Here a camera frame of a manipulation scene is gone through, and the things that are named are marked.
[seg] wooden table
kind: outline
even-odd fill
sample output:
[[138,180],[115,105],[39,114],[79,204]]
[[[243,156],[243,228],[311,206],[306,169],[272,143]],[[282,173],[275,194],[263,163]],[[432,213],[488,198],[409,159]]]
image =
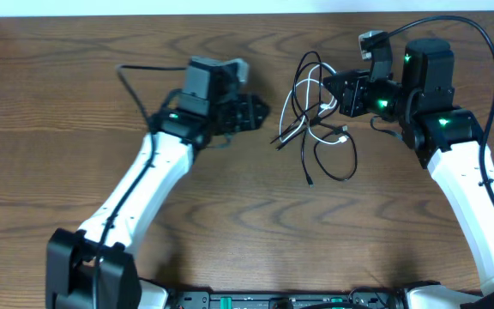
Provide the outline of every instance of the wooden table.
[[[369,115],[333,119],[348,124],[358,144],[358,172],[346,183],[327,178],[309,150],[311,189],[299,141],[280,152],[268,145],[305,52],[319,51],[338,70],[365,68],[360,33],[426,15],[0,18],[0,307],[44,305],[47,240],[57,227],[79,227],[136,156],[144,124],[114,66],[186,65],[191,55],[247,60],[248,89],[273,111],[261,130],[201,153],[149,229],[136,264],[141,276],[215,290],[341,290],[425,279],[477,289],[447,200],[412,151],[370,129]],[[494,13],[463,15],[494,41]],[[405,44],[419,37],[451,43],[455,104],[484,124],[493,83],[484,41],[457,22],[416,27],[392,40],[397,76]],[[130,75],[151,111],[184,79]],[[494,159],[494,131],[490,144]],[[352,164],[348,147],[322,148],[322,157],[336,172]]]

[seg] white backdrop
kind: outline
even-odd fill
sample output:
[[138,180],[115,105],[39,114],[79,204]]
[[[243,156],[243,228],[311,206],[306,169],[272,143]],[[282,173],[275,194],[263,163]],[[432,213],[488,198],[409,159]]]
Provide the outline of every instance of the white backdrop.
[[0,0],[0,17],[494,10],[494,0]]

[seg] brown wooden surface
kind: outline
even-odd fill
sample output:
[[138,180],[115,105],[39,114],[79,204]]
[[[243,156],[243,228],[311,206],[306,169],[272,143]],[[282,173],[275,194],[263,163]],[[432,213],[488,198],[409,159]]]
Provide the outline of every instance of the brown wooden surface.
[[[318,50],[338,70],[363,68],[360,33],[424,15],[0,19],[0,307],[43,306],[46,241],[57,227],[74,230],[87,219],[136,156],[144,124],[114,66],[183,65],[196,54],[247,60],[249,89],[274,110],[261,130],[201,153],[148,232],[137,261],[141,276],[217,290],[336,290],[422,279],[478,288],[442,192],[407,147],[370,129],[369,117],[334,117],[349,124],[358,144],[358,173],[347,183],[325,177],[310,150],[310,189],[298,142],[280,152],[268,145],[304,52]],[[494,41],[494,13],[466,16]],[[484,124],[493,74],[483,40],[454,22],[415,28],[393,39],[396,75],[406,42],[421,36],[451,42],[455,103]],[[183,80],[179,73],[131,76],[152,111]],[[490,143],[494,159],[494,131]],[[322,148],[322,157],[337,172],[352,163],[345,147]]]

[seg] green led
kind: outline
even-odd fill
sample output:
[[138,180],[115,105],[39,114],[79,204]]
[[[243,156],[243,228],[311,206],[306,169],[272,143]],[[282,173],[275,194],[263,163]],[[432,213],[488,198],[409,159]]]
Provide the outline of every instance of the green led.
[[378,105],[381,107],[381,108],[384,108],[386,106],[388,106],[388,102],[386,100],[379,100],[378,101]]
[[441,124],[442,126],[445,126],[446,124],[450,123],[451,120],[448,120],[448,119],[445,119],[445,118],[440,118],[439,120],[439,124]]

